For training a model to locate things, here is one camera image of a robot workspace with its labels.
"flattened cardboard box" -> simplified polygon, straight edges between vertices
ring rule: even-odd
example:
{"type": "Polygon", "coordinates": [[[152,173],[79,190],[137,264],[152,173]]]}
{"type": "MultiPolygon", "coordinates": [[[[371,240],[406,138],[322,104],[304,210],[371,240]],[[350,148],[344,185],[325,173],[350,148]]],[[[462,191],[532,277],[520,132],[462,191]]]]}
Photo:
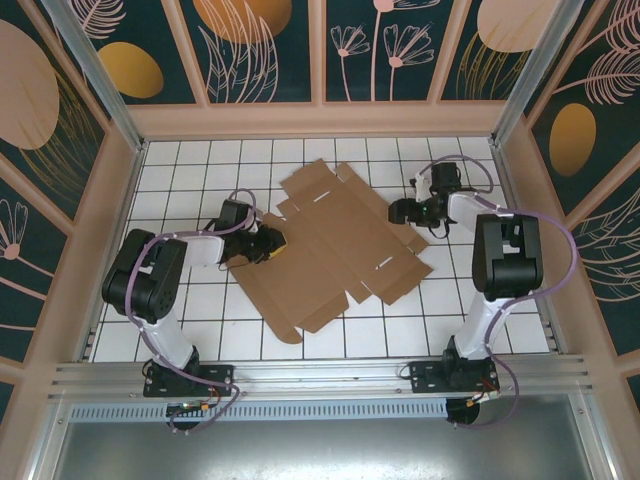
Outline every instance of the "flattened cardboard box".
{"type": "Polygon", "coordinates": [[[315,333],[348,308],[345,291],[362,303],[372,294],[387,305],[432,272],[416,254],[428,243],[408,225],[387,221],[388,204],[347,164],[334,174],[322,160],[281,183],[286,221],[267,214],[287,247],[273,259],[233,275],[275,335],[300,343],[295,327],[315,333]]]}

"yellow oval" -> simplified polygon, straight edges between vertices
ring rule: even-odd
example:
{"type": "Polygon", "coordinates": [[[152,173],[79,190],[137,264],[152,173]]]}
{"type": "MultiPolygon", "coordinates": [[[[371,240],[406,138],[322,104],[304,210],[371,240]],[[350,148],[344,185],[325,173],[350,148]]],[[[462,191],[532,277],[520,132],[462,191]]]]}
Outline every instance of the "yellow oval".
{"type": "Polygon", "coordinates": [[[580,171],[596,142],[596,119],[584,105],[570,103],[556,116],[551,127],[551,165],[563,177],[580,171]]]}
{"type": "Polygon", "coordinates": [[[29,35],[0,20],[0,138],[33,150],[49,141],[58,124],[56,72],[29,35]]]}
{"type": "Polygon", "coordinates": [[[538,43],[558,0],[483,0],[478,35],[491,50],[517,53],[538,43]]]}
{"type": "Polygon", "coordinates": [[[140,47],[114,42],[102,47],[98,56],[120,93],[134,98],[150,98],[162,91],[162,70],[140,47]]]}
{"type": "Polygon", "coordinates": [[[193,5],[202,21],[220,38],[242,44],[261,42],[264,35],[252,27],[245,2],[258,28],[259,18],[262,18],[274,37],[285,29],[291,19],[291,0],[194,0],[193,5]]]}

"purple cable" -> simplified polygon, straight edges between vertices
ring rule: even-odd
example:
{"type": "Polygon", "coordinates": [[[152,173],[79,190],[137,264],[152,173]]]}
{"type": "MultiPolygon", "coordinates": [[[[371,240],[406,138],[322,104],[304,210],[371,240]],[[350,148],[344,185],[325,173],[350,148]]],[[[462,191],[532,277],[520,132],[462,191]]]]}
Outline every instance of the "purple cable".
{"type": "MultiPolygon", "coordinates": [[[[162,240],[168,240],[168,239],[171,239],[171,238],[220,237],[222,235],[227,235],[229,233],[233,233],[233,232],[235,232],[237,230],[240,230],[240,229],[246,227],[247,225],[253,223],[253,221],[254,221],[254,213],[256,211],[256,196],[253,194],[253,192],[251,190],[247,190],[245,188],[238,188],[238,189],[234,190],[231,193],[231,195],[229,195],[229,198],[235,197],[240,192],[248,193],[251,196],[251,209],[249,210],[249,214],[247,215],[247,218],[242,223],[236,225],[235,227],[229,228],[227,230],[221,230],[221,231],[218,231],[218,232],[210,232],[208,230],[197,230],[197,231],[194,231],[194,232],[163,233],[163,234],[160,234],[160,235],[156,236],[155,238],[151,239],[151,241],[149,241],[149,243],[147,243],[143,247],[142,252],[140,252],[140,256],[138,256],[138,259],[136,260],[135,264],[133,265],[133,270],[131,272],[131,276],[129,277],[129,283],[127,284],[127,290],[126,290],[125,296],[124,296],[124,310],[125,310],[125,313],[127,315],[127,318],[136,327],[138,327],[138,330],[140,330],[140,333],[141,333],[141,336],[142,336],[142,340],[144,341],[145,345],[151,351],[151,354],[155,358],[157,358],[160,362],[162,362],[167,368],[171,369],[172,371],[174,371],[178,375],[181,375],[182,377],[184,377],[184,378],[186,378],[188,380],[191,380],[192,382],[201,383],[203,385],[208,385],[210,387],[231,388],[231,389],[234,390],[233,397],[231,398],[231,400],[229,400],[229,402],[227,402],[227,404],[224,407],[222,407],[215,415],[213,415],[206,422],[199,423],[198,425],[196,425],[192,429],[186,430],[184,432],[185,435],[188,435],[189,433],[196,433],[196,432],[198,432],[200,430],[204,430],[205,428],[210,426],[213,422],[215,422],[218,418],[220,418],[222,415],[224,415],[224,413],[229,409],[229,407],[231,407],[231,405],[233,405],[233,403],[235,403],[235,401],[238,399],[238,396],[240,395],[240,389],[238,388],[237,385],[234,385],[234,384],[226,384],[226,383],[222,383],[222,382],[214,382],[214,381],[211,381],[211,380],[207,380],[207,379],[204,379],[204,378],[199,378],[199,377],[195,377],[193,375],[190,375],[190,374],[188,374],[186,372],[183,372],[182,370],[180,370],[176,366],[174,366],[171,362],[169,362],[169,360],[167,360],[164,356],[162,356],[160,354],[160,352],[158,352],[158,350],[153,346],[153,344],[149,340],[149,337],[147,336],[147,333],[145,332],[145,330],[143,328],[142,321],[138,320],[133,315],[133,310],[131,308],[131,297],[133,295],[133,286],[135,285],[136,278],[138,277],[138,273],[140,272],[140,267],[142,267],[142,262],[144,261],[145,257],[147,256],[147,254],[149,253],[151,248],[156,243],[158,243],[158,242],[160,242],[162,240]]],[[[173,424],[173,419],[174,418],[175,418],[175,415],[170,418],[169,424],[170,424],[170,426],[171,426],[171,428],[173,430],[173,433],[175,434],[175,433],[178,432],[178,429],[175,428],[175,426],[173,424]]]]}
{"type": "Polygon", "coordinates": [[[493,192],[493,187],[495,186],[495,184],[493,183],[493,178],[491,177],[491,173],[489,173],[489,170],[487,170],[487,167],[485,167],[482,164],[482,162],[480,162],[479,160],[476,160],[475,158],[471,158],[471,157],[468,157],[467,155],[463,155],[463,154],[445,155],[444,157],[440,157],[438,160],[433,160],[426,167],[424,167],[422,170],[420,170],[419,175],[422,175],[424,172],[426,172],[430,168],[433,168],[433,166],[437,165],[438,163],[446,162],[448,160],[455,160],[455,159],[462,159],[462,160],[465,160],[467,162],[471,162],[471,163],[477,165],[478,168],[480,168],[480,170],[482,170],[487,175],[487,178],[489,179],[489,189],[488,190],[478,190],[478,189],[476,189],[476,192],[480,192],[480,193],[491,193],[491,192],[493,192]]]}
{"type": "Polygon", "coordinates": [[[571,279],[571,275],[573,275],[573,272],[576,270],[576,267],[578,265],[578,247],[576,246],[576,242],[575,242],[571,232],[569,230],[567,230],[567,228],[565,228],[565,226],[562,225],[558,220],[556,220],[555,218],[553,218],[553,217],[551,217],[549,215],[546,215],[544,213],[538,213],[538,212],[527,212],[527,211],[521,211],[521,210],[511,210],[511,209],[508,209],[508,208],[499,207],[498,205],[495,205],[495,204],[489,202],[488,200],[485,200],[484,198],[480,197],[477,194],[475,195],[475,199],[478,201],[478,203],[480,203],[480,204],[484,205],[485,207],[487,207],[488,209],[494,210],[494,211],[496,211],[498,213],[507,213],[507,214],[512,214],[512,215],[527,215],[527,216],[535,217],[535,218],[538,218],[540,220],[545,220],[545,221],[551,223],[552,225],[556,226],[562,232],[562,234],[567,239],[567,242],[569,243],[569,246],[571,248],[571,262],[569,263],[569,268],[567,269],[567,272],[565,273],[565,275],[562,278],[562,280],[560,280],[553,287],[549,287],[549,288],[546,288],[544,290],[540,290],[538,292],[531,293],[531,294],[526,295],[524,297],[520,297],[520,298],[515,298],[513,300],[509,300],[502,307],[500,307],[500,309],[496,312],[496,314],[491,319],[491,322],[489,323],[489,327],[487,328],[487,331],[486,331],[486,333],[484,335],[485,348],[487,350],[487,353],[489,354],[489,357],[491,357],[491,359],[495,363],[497,363],[502,368],[504,368],[507,371],[507,373],[511,376],[511,378],[513,379],[514,399],[513,399],[513,405],[511,405],[511,410],[509,410],[509,412],[504,417],[502,417],[502,418],[500,418],[498,420],[487,422],[487,423],[482,423],[480,425],[464,425],[464,424],[460,424],[460,426],[462,428],[467,428],[467,429],[471,429],[471,430],[480,430],[480,429],[484,429],[484,428],[495,427],[495,426],[500,425],[501,423],[504,423],[507,420],[509,420],[509,418],[511,418],[513,416],[513,414],[516,412],[516,410],[518,408],[518,402],[520,400],[520,385],[518,383],[518,379],[516,377],[516,374],[513,372],[513,370],[505,362],[500,360],[491,351],[491,348],[489,347],[489,339],[491,338],[491,332],[493,331],[494,327],[496,326],[496,324],[500,320],[500,317],[507,311],[507,309],[513,307],[514,305],[516,305],[518,303],[525,302],[527,300],[532,300],[532,299],[544,297],[546,295],[551,295],[552,293],[555,293],[558,290],[560,290],[561,288],[563,288],[569,282],[569,280],[571,279]]]}

